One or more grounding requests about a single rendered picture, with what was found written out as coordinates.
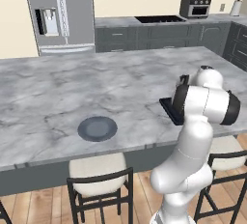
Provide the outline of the dark grey round plate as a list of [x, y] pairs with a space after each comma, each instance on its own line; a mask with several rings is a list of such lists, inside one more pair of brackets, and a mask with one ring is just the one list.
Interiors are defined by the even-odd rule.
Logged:
[[78, 135], [90, 142], [111, 139], [117, 131], [118, 126], [115, 121], [103, 116], [90, 117], [82, 121], [77, 128]]

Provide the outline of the black stool with cream seat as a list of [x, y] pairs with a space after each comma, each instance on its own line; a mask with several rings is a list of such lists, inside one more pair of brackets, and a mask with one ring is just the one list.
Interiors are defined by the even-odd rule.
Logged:
[[[212, 141], [210, 153], [207, 157], [207, 164], [210, 166], [213, 174], [212, 183], [202, 189], [199, 194], [199, 200], [194, 214], [194, 221], [213, 216], [216, 214], [232, 212], [230, 224], [234, 224], [239, 213], [242, 201], [247, 191], [247, 172], [234, 176], [216, 178], [217, 171], [229, 171], [247, 166], [247, 150], [244, 150], [237, 141], [236, 136], [230, 135], [217, 137]], [[239, 197], [234, 206], [219, 209], [210, 196], [210, 189], [213, 185], [244, 180]]]
[[128, 224], [133, 224], [133, 168], [126, 167], [123, 153], [74, 159], [69, 162], [67, 178], [73, 224], [85, 222], [86, 210], [100, 210], [105, 224], [104, 207], [128, 204]]

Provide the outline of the dark grey base cupboards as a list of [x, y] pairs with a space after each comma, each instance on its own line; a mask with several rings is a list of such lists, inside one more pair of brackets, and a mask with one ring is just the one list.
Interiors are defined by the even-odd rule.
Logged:
[[230, 23], [96, 28], [96, 52], [204, 46], [247, 72], [247, 64], [223, 54]]

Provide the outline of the black hob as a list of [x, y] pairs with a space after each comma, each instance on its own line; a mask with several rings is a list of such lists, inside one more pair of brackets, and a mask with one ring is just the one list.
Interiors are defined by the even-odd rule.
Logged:
[[150, 15], [150, 16], [135, 16], [141, 23], [171, 23], [185, 22], [184, 19], [177, 15]]

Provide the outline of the grey fridge with dispenser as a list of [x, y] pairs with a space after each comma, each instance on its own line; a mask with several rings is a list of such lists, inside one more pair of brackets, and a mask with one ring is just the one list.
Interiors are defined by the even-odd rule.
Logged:
[[93, 0], [27, 0], [38, 53], [95, 51]]

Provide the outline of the grey toaster oven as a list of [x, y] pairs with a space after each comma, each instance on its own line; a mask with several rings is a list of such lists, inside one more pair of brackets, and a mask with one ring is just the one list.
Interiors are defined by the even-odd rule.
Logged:
[[179, 15], [185, 18], [207, 18], [211, 0], [180, 0]]

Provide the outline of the white paper towel roll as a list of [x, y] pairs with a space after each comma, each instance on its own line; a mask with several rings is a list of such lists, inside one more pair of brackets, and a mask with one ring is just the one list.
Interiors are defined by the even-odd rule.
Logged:
[[230, 16], [239, 16], [241, 4], [242, 4], [241, 0], [235, 0], [233, 2], [233, 6], [230, 11]]

